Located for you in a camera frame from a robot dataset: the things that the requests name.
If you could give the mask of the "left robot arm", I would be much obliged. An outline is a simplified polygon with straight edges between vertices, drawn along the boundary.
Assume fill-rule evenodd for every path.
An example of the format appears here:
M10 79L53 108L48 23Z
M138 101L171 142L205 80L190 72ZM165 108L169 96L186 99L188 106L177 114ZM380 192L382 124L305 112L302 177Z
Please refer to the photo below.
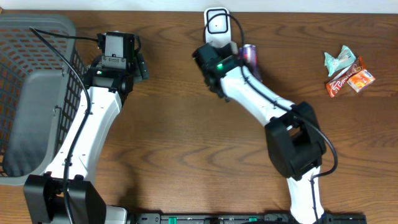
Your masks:
M24 184L32 223L134 223L126 208L104 202L94 181L113 121L149 72L137 34L106 32L94 41L102 54L77 78L80 104L66 139L44 173Z

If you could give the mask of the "red purple snack pack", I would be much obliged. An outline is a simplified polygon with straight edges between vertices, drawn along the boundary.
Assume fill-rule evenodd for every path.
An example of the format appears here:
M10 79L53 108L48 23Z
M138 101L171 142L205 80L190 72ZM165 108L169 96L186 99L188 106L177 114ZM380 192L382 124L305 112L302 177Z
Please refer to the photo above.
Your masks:
M239 53L242 53L243 59L245 63L248 64L249 69L254 77L262 82L262 76L258 66L256 46L252 44L244 44L239 49Z

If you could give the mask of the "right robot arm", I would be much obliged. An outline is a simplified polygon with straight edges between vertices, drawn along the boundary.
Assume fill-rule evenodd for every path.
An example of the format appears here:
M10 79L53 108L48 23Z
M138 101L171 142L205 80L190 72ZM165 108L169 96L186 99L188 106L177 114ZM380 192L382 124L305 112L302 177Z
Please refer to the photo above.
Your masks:
M326 146L313 108L306 102L296 105L266 87L232 44L221 49L204 44L192 57L212 92L238 102L264 126L269 158L287 179L295 221L319 222L325 211L315 176Z

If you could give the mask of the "small orange box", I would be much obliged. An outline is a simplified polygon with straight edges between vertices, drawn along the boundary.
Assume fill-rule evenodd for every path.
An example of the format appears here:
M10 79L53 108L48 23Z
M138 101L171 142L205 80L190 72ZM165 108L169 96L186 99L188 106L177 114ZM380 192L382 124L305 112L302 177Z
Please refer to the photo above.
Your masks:
M359 93L363 88L370 85L375 78L366 70L363 69L348 79L348 85Z

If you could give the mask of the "teal snack wrapper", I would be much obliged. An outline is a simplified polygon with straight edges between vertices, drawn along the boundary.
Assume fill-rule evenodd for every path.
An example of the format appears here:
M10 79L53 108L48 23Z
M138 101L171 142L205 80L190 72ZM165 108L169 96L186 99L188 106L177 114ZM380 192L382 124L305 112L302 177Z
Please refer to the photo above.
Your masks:
M326 66L328 70L329 77L331 77L338 70L349 67L356 60L355 54L346 45L342 46L341 52L336 58L332 57L327 52L324 53L324 56L325 56L324 66Z

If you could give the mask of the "orange snack bar wrapper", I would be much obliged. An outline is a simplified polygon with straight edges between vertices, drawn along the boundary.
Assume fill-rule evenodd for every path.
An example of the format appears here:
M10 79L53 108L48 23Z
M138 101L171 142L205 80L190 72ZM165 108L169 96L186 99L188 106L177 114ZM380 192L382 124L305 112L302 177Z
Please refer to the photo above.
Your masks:
M342 89L343 85L348 81L350 77L357 74L361 70L365 69L366 66L363 62L362 56L359 56L352 65L345 68L336 78L328 82L326 90L331 98L335 97L336 94Z

